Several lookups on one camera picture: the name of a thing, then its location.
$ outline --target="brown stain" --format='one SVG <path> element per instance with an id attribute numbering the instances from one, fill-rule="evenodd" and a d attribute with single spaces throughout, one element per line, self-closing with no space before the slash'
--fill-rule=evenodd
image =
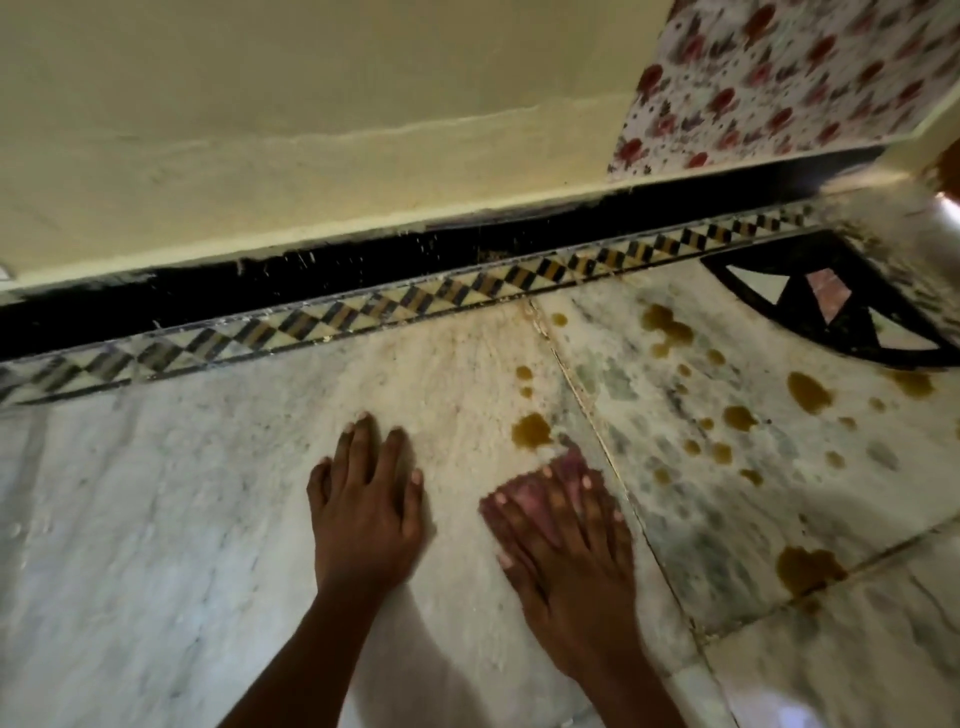
<path id="1" fill-rule="evenodd" d="M 833 404 L 833 394 L 803 372 L 791 372 L 786 378 L 786 387 L 790 390 L 790 396 L 808 415 L 820 414 L 821 410 Z"/>
<path id="2" fill-rule="evenodd" d="M 514 445 L 518 448 L 537 449 L 541 445 L 553 442 L 550 437 L 550 425 L 540 412 L 523 417 L 514 425 L 512 432 Z"/>
<path id="3" fill-rule="evenodd" d="M 843 581 L 847 570 L 837 563 L 832 551 L 807 551 L 801 546 L 787 546 L 777 558 L 777 576 L 794 598 L 824 589 L 828 584 Z"/>
<path id="4" fill-rule="evenodd" d="M 655 344 L 650 350 L 650 354 L 656 359 L 666 358 L 673 347 L 687 347 L 693 342 L 693 329 L 687 324 L 675 321 L 673 311 L 665 305 L 653 303 L 647 306 L 640 323 L 647 331 L 663 332 L 662 343 Z"/>
<path id="5" fill-rule="evenodd" d="M 727 407 L 723 411 L 723 421 L 727 423 L 727 426 L 741 432 L 750 432 L 750 428 L 757 424 L 750 410 L 739 404 Z"/>
<path id="6" fill-rule="evenodd" d="M 887 376 L 911 400 L 925 400 L 933 394 L 933 382 L 924 372 L 888 372 Z"/>
<path id="7" fill-rule="evenodd" d="M 733 462 L 733 450 L 724 443 L 714 443 L 713 460 L 717 465 L 730 465 Z"/>
<path id="8" fill-rule="evenodd" d="M 747 480 L 752 482 L 754 485 L 756 485 L 757 488 L 763 485 L 763 475 L 761 475 L 757 471 L 748 471 L 744 469 L 740 471 L 740 474 L 743 475 L 745 478 L 747 478 Z"/>
<path id="9" fill-rule="evenodd" d="M 847 461 L 844 459 L 844 456 L 839 452 L 835 452 L 834 450 L 827 452 L 826 459 L 827 464 L 832 468 L 836 468 L 837 470 L 847 467 Z"/>

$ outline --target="pink marble piece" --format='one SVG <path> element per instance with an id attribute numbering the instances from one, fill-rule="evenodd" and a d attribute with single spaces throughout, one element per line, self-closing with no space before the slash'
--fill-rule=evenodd
<path id="1" fill-rule="evenodd" d="M 840 309 L 843 308 L 852 291 L 829 268 L 806 274 L 806 282 L 813 289 L 813 295 L 817 297 L 817 305 L 820 306 L 820 313 L 829 325 L 840 313 Z"/>

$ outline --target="white marble tile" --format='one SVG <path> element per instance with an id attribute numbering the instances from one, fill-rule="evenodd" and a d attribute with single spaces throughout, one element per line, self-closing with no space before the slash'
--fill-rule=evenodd
<path id="1" fill-rule="evenodd" d="M 666 688 L 677 703 L 686 728 L 736 728 L 720 686 L 702 660 L 667 678 Z M 571 728 L 604 728 L 593 709 L 577 716 L 569 725 Z"/>
<path id="2" fill-rule="evenodd" d="M 664 335 L 641 324 L 652 303 L 692 327 L 689 346 L 656 358 Z M 932 375 L 933 393 L 911 399 L 880 368 L 762 318 L 698 261 L 546 294 L 536 306 L 703 632 L 722 633 L 790 598 L 776 569 L 786 546 L 827 549 L 849 569 L 960 511 L 960 371 Z M 565 326 L 556 323 L 564 317 Z M 710 350 L 726 363 L 712 363 Z M 792 372 L 821 382 L 832 405 L 807 414 L 788 390 Z M 749 433 L 728 426 L 731 406 L 758 424 Z M 687 440 L 701 454 L 687 454 Z M 715 462 L 716 444 L 730 446 L 730 464 Z M 828 463 L 830 452 L 843 469 Z M 762 485 L 741 470 L 760 473 Z"/>
<path id="3" fill-rule="evenodd" d="M 710 645 L 740 728 L 960 724 L 960 531 Z"/>
<path id="4" fill-rule="evenodd" d="M 45 445 L 0 725 L 215 725 L 312 598 L 305 480 L 361 409 L 407 427 L 436 534 L 376 625 L 343 724 L 550 726 L 583 710 L 476 513 L 549 457 L 511 442 L 534 411 L 614 483 L 531 317 L 504 304 L 15 413 L 44 413 Z M 692 638 L 642 539 L 637 563 L 644 635 L 674 671 Z"/>

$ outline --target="fingers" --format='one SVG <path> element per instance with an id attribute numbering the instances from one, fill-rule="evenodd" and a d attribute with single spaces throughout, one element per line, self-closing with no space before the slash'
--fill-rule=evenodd
<path id="1" fill-rule="evenodd" d="M 587 532 L 587 543 L 594 557 L 606 567 L 613 566 L 613 557 L 607 543 L 607 524 L 604 519 L 604 509 L 600 502 L 600 494 L 593 487 L 589 475 L 583 479 L 584 521 Z"/>
<path id="2" fill-rule="evenodd" d="M 537 589 L 534 575 L 510 554 L 499 553 L 496 560 L 500 562 L 500 568 L 503 569 L 510 586 L 520 597 L 520 606 L 523 607 L 523 614 L 527 620 L 542 619 L 546 614 L 546 602 L 543 601 Z"/>
<path id="3" fill-rule="evenodd" d="M 372 482 L 377 483 L 384 490 L 390 491 L 393 488 L 396 480 L 396 464 L 406 442 L 407 434 L 400 427 L 390 430 L 387 439 L 383 441 Z"/>
<path id="4" fill-rule="evenodd" d="M 333 454 L 333 464 L 330 466 L 330 499 L 339 496 L 347 485 L 350 444 L 353 442 L 354 429 L 354 424 L 348 423 L 337 441 L 337 450 Z"/>
<path id="5" fill-rule="evenodd" d="M 403 492 L 400 535 L 404 541 L 417 546 L 423 540 L 423 472 L 420 470 L 414 470 L 410 474 L 410 480 Z"/>
<path id="6" fill-rule="evenodd" d="M 363 412 L 353 428 L 347 467 L 348 486 L 367 485 L 369 481 L 372 425 L 370 415 Z"/>
<path id="7" fill-rule="evenodd" d="M 316 518 L 326 505 L 324 481 L 330 474 L 330 458 L 325 457 L 310 471 L 310 479 L 306 483 L 306 497 L 310 502 L 310 515 Z"/>
<path id="8" fill-rule="evenodd" d="M 570 553 L 583 553 L 587 550 L 584 544 L 584 536 L 580 532 L 580 521 L 577 514 L 570 504 L 567 497 L 566 488 L 553 474 L 550 466 L 543 468 L 543 474 L 547 478 L 546 498 L 550 504 L 550 511 L 553 513 L 553 521 L 560 531 L 560 538 Z"/>
<path id="9" fill-rule="evenodd" d="M 613 542 L 616 545 L 616 552 L 613 560 L 616 563 L 620 573 L 634 583 L 634 536 L 630 532 L 630 526 L 623 518 L 623 512 L 619 509 L 613 511 Z"/>
<path id="10" fill-rule="evenodd" d="M 493 501 L 510 524 L 516 541 L 530 554 L 537 568 L 543 571 L 554 555 L 553 547 L 540 533 L 540 529 L 529 519 L 515 502 L 504 493 L 497 493 Z"/>

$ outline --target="red flower pattern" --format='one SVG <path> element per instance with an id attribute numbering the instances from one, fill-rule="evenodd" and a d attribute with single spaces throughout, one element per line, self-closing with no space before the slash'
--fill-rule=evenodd
<path id="1" fill-rule="evenodd" d="M 873 144 L 910 132 L 958 80 L 960 2 L 675 0 L 612 170 Z"/>

